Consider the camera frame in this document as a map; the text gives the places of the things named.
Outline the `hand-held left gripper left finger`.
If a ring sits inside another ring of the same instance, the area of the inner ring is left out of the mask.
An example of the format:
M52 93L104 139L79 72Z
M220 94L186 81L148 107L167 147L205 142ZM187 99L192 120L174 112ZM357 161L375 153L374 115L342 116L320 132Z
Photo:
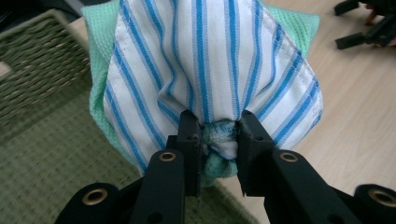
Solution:
M129 224L184 224L185 198L201 195L201 173L200 124L185 110L177 134L150 158Z

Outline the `green woven basket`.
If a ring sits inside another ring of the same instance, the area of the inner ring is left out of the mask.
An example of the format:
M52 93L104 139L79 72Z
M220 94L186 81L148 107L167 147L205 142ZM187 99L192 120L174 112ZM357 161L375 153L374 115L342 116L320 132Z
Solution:
M61 12L0 34L0 224L54 224L79 189L139 177L93 121L91 85L86 43Z

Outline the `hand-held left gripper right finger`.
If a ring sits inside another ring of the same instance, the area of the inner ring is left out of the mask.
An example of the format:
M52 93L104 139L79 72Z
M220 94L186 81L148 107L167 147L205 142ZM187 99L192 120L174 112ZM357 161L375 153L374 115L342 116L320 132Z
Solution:
M237 122L237 169L244 195L263 197L275 224L361 224L361 221L299 153L279 149L256 116Z

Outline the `mint green striped pet shirt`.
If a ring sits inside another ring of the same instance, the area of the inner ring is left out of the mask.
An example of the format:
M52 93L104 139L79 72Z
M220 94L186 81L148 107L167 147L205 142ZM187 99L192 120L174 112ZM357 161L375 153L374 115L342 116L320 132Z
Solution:
M236 174L236 123L252 112L277 147L295 147L323 100L306 55L316 15L263 0L111 0L84 7L90 110L138 170L190 111L203 131L203 182Z

